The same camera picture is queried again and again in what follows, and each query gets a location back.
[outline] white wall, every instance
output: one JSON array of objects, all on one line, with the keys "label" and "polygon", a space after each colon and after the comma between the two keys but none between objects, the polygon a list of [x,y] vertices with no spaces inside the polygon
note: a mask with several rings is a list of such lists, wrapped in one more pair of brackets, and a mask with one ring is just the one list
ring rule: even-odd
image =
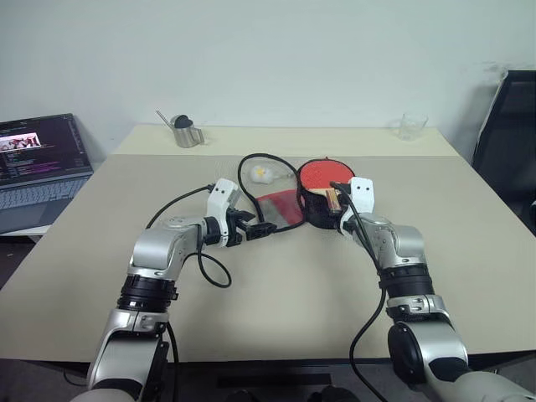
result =
[{"label": "white wall", "polygon": [[138,122],[389,126],[469,156],[534,0],[0,0],[0,121],[72,111],[94,160]]}]

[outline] glass cup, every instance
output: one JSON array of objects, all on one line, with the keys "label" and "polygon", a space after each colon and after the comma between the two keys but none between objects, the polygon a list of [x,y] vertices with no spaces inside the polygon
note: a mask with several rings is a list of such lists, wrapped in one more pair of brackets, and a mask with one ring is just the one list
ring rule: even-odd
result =
[{"label": "glass cup", "polygon": [[400,122],[398,138],[404,141],[413,141],[422,134],[422,129],[428,121],[427,115],[419,113],[404,113]]}]

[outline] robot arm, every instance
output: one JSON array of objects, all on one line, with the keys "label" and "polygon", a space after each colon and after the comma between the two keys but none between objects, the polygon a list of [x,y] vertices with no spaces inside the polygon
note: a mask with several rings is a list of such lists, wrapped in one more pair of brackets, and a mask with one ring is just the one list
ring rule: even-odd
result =
[{"label": "robot arm", "polygon": [[136,244],[117,306],[108,317],[92,362],[88,392],[73,402],[154,400],[162,388],[169,345],[162,335],[168,307],[178,297],[175,281],[184,261],[204,245],[239,245],[265,237],[273,224],[249,225],[255,216],[234,208],[235,183],[220,179],[209,195],[204,218],[175,217],[145,229]]},{"label": "robot arm", "polygon": [[[394,371],[409,386],[431,400],[445,402],[516,402],[535,400],[533,394],[488,372],[472,372],[467,351],[428,272],[424,241],[410,226],[392,224],[374,215],[372,181],[352,178],[350,197],[380,265],[379,286],[389,295],[387,314],[389,354]],[[340,231],[361,245],[358,224],[350,208]]]}]

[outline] laptop screen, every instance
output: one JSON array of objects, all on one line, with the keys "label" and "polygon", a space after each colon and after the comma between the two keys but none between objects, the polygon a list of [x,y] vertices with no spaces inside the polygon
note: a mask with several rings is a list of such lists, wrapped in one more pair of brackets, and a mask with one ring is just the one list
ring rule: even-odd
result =
[{"label": "laptop screen", "polygon": [[0,186],[91,172],[73,115],[0,123]]}]

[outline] laptop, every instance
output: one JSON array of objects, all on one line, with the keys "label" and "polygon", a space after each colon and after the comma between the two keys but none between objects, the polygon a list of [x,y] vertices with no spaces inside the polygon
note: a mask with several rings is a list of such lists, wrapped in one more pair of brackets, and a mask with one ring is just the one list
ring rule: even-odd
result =
[{"label": "laptop", "polygon": [[52,224],[91,174],[72,114],[0,123],[0,233]]}]

